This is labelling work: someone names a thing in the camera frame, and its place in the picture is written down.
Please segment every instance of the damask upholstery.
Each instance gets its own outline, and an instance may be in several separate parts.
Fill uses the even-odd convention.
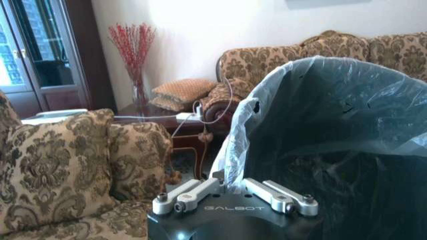
[[[179,103],[163,96],[156,96],[152,100],[150,100],[150,103],[156,107],[174,112],[190,111],[194,105],[192,103]]]
[[[92,216],[12,232],[4,240],[147,239],[147,212],[151,208],[151,203],[124,201],[112,210],[100,209]]]
[[[111,209],[110,109],[10,128],[0,162],[0,234]]]
[[[231,49],[219,59],[220,76],[239,78],[256,86],[278,66],[300,59],[300,56],[299,45]]]
[[[166,191],[171,135],[152,122],[112,124],[110,140],[111,195],[119,200],[152,201]]]
[[[256,86],[275,67],[315,55],[355,58],[393,68],[427,82],[427,32],[368,39],[332,30],[311,37],[299,45],[227,50],[218,62],[218,81],[239,78]],[[216,91],[202,99],[203,117],[207,122],[214,121],[226,110],[228,96],[228,91]],[[239,98],[234,99],[234,106],[239,102]],[[234,109],[235,107],[227,113],[231,116]],[[211,125],[210,129],[230,130],[230,125]]]
[[[427,82],[427,32],[379,36],[368,42],[371,63]]]
[[[239,102],[248,96],[254,86],[250,82],[243,81],[239,78],[234,78],[228,81],[232,88],[231,101],[238,105]],[[219,102],[228,104],[230,96],[228,84],[222,82],[208,93],[208,96],[200,99],[203,108],[208,109],[211,107],[211,104],[218,104]]]
[[[0,146],[6,143],[8,128],[18,125],[22,125],[22,120],[14,110],[6,94],[0,91]]]
[[[311,37],[300,46],[303,58],[320,55],[324,57],[347,57],[360,61],[367,61],[368,59],[368,40],[332,30]]]

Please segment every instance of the floor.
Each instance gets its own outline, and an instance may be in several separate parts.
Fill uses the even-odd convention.
[[[207,157],[202,165],[202,171],[207,176],[210,176],[211,166],[220,151],[223,141],[223,137],[215,136],[214,141],[210,144]],[[191,151],[176,153],[172,155],[171,161],[174,169],[182,174],[182,181],[180,184],[166,185],[166,190],[168,192],[178,188],[188,180],[194,179],[195,154]]]

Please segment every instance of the silver mounting arm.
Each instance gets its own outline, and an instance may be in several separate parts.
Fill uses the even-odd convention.
[[[274,181],[263,183],[252,178],[243,179],[247,191],[270,203],[271,208],[284,214],[296,211],[304,216],[316,216],[319,204],[311,195],[302,196]]]
[[[175,212],[186,213],[198,208],[198,203],[208,194],[218,194],[224,191],[224,185],[218,178],[210,178],[190,192],[178,196]]]
[[[194,189],[199,184],[199,180],[191,179],[170,193],[160,193],[152,200],[152,212],[158,215],[168,214],[174,209],[179,195]]]
[[[316,216],[319,213],[319,203],[310,194],[300,195],[271,180],[262,182],[266,186],[276,190],[280,194],[294,199],[296,211],[304,216]]]

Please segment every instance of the charging cable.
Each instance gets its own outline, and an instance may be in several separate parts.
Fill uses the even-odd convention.
[[[228,111],[228,109],[230,109],[230,107],[231,107],[231,105],[232,105],[232,101],[234,101],[234,89],[232,89],[232,85],[231,85],[231,83],[230,83],[230,81],[228,81],[228,79],[227,79],[226,77],[224,77],[224,80],[226,80],[226,82],[227,82],[228,90],[230,90],[230,101],[228,101],[228,105],[227,105],[227,107],[226,107],[224,112],[219,115],[219,117],[218,117],[214,121],[203,121],[203,120],[198,119],[198,121],[199,121],[200,123],[203,123],[203,124],[214,124],[214,123],[216,123],[216,122],[223,118],[223,116],[226,115],[226,113],[227,113],[227,111]],[[191,116],[196,116],[196,115],[198,115],[198,110],[196,110],[196,108],[195,108],[195,106],[196,106],[198,103],[199,103],[199,105],[202,105],[199,100],[194,101],[194,103],[192,103],[192,114],[190,114],[190,115],[187,116],[187,118],[182,121],[182,123],[179,124],[178,128],[175,129],[175,131],[174,131],[174,133],[172,133],[172,135],[171,135],[172,138],[175,137],[176,133],[179,132],[179,130],[180,130],[183,124],[186,123],[186,121],[188,120],[188,118],[190,118]],[[114,116],[114,118],[116,118],[116,119],[168,119],[168,118],[176,118],[176,115],[170,115],[170,116]]]

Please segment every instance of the glass vase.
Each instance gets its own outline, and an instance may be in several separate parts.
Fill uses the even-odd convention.
[[[132,80],[132,103],[135,108],[140,110],[148,102],[142,72],[138,71],[134,74],[130,72],[130,77]]]

